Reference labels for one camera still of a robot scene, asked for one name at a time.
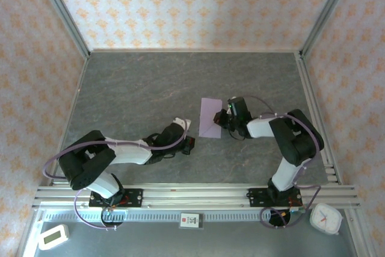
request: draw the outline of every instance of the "small sign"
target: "small sign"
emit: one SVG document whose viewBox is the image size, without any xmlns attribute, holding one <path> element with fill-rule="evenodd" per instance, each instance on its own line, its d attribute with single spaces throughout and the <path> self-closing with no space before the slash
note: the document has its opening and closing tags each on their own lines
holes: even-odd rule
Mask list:
<svg viewBox="0 0 385 257">
<path fill-rule="evenodd" d="M 203 228 L 203 214 L 181 213 L 180 228 Z"/>
</svg>

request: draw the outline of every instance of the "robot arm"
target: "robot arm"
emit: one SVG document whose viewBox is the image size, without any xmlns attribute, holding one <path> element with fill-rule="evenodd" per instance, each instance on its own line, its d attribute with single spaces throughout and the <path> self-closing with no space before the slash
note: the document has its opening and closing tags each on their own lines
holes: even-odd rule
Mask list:
<svg viewBox="0 0 385 257">
<path fill-rule="evenodd" d="M 191 121 L 187 120 L 187 129 Z M 154 164 L 160 162 L 166 155 L 182 152 L 189 155 L 194 148 L 195 139 L 185 137 L 180 143 L 168 149 L 149 150 L 143 146 L 164 147 L 175 143 L 185 130 L 185 122 L 175 118 L 161 134 L 152 134 L 147 138 L 132 141 L 132 146 L 116 146 L 114 144 L 96 144 L 74 150 L 59 159 L 59 165 L 74 190 L 89 188 L 100 194 L 108 203 L 120 201 L 124 189 L 119 180 L 105 169 L 113 164 Z M 91 131 L 71 146 L 89 141 L 122 141 L 105 137 L 100 131 Z"/>
<path fill-rule="evenodd" d="M 214 122 L 230 131 L 238 131 L 245 138 L 274 137 L 283 155 L 278 170 L 269 180 L 269 196 L 273 201 L 285 197 L 293 187 L 293 181 L 302 166 L 316 154 L 315 144 L 307 131 L 288 117 L 270 117 L 253 119 L 243 98 L 228 100 L 229 110 L 216 113 Z M 296 109 L 288 115 L 303 122 L 310 129 L 319 145 L 324 148 L 324 141 L 311 122 Z"/>
</svg>

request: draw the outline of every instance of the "gray floor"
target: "gray floor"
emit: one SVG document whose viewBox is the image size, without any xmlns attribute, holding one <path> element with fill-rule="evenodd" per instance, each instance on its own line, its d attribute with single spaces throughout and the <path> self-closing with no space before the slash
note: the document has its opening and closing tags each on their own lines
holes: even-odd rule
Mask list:
<svg viewBox="0 0 385 257">
<path fill-rule="evenodd" d="M 268 229 L 259 222 L 204 223 L 203 230 L 179 229 L 178 223 L 124 223 L 116 231 L 90 228 L 63 220 L 70 238 L 36 257 L 354 257 L 348 225 L 339 235 L 311 227 L 309 214 L 296 226 Z M 46 222 L 43 232 L 60 223 Z"/>
<path fill-rule="evenodd" d="M 200 138 L 201 98 L 256 95 L 277 112 L 299 108 L 309 117 L 293 54 L 261 53 L 92 53 L 66 145 L 93 129 L 121 140 L 161 132 L 174 117 L 192 120 L 197 138 L 190 156 L 178 154 L 151 166 L 109 168 L 123 184 L 255 183 L 265 185 L 282 158 L 273 138 L 236 141 Z M 254 116 L 267 110 L 247 99 Z M 327 182 L 322 161 L 307 170 L 302 184 Z"/>
</svg>

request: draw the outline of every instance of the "table surface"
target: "table surface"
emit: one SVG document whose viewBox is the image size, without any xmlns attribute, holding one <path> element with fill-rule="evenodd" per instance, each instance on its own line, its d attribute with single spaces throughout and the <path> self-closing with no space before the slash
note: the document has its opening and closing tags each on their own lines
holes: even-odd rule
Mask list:
<svg viewBox="0 0 385 257">
<path fill-rule="evenodd" d="M 281 154 L 273 138 L 237 141 L 199 137 L 202 98 L 223 100 L 255 95 L 276 112 L 309 109 L 293 54 L 273 53 L 92 53 L 67 131 L 68 146 L 91 130 L 119 140 L 161 132 L 175 117 L 190 119 L 196 138 L 190 156 L 177 154 L 150 166 L 117 164 L 108 171 L 122 184 L 253 183 L 265 185 Z M 268 111 L 246 99 L 253 116 Z M 298 181 L 327 182 L 321 159 Z"/>
</svg>

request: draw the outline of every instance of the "clock face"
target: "clock face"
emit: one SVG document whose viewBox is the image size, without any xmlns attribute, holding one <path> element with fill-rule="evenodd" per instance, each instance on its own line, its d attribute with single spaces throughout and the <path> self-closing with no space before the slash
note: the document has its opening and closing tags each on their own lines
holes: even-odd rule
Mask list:
<svg viewBox="0 0 385 257">
<path fill-rule="evenodd" d="M 341 213 L 326 204 L 318 204 L 312 212 L 311 224 L 328 234 L 336 234 L 341 226 Z"/>
</svg>

